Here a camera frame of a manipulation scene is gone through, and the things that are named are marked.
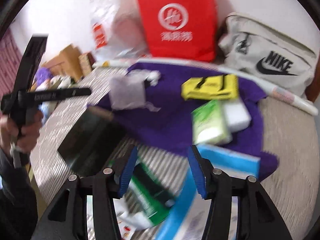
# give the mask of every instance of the red bag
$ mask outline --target red bag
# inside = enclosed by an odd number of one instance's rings
[[[154,57],[210,62],[215,54],[215,0],[138,0]]]

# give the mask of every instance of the white circular logo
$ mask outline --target white circular logo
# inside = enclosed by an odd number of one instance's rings
[[[162,27],[170,31],[176,31],[186,26],[189,14],[181,4],[169,3],[160,9],[158,20]]]

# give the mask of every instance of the yellow package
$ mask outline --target yellow package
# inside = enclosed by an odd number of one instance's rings
[[[238,77],[233,74],[190,78],[181,86],[181,96],[187,99],[234,99],[238,97]]]

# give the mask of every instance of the nike bag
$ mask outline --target nike bag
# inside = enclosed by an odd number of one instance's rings
[[[302,96],[311,84],[316,54],[305,45],[243,14],[226,19],[228,34],[220,39],[225,64]]]
[[[154,57],[215,58],[215,0],[138,0]]]

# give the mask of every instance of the curtain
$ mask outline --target curtain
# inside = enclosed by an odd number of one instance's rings
[[[0,41],[0,98],[12,91],[21,58],[9,28]]]

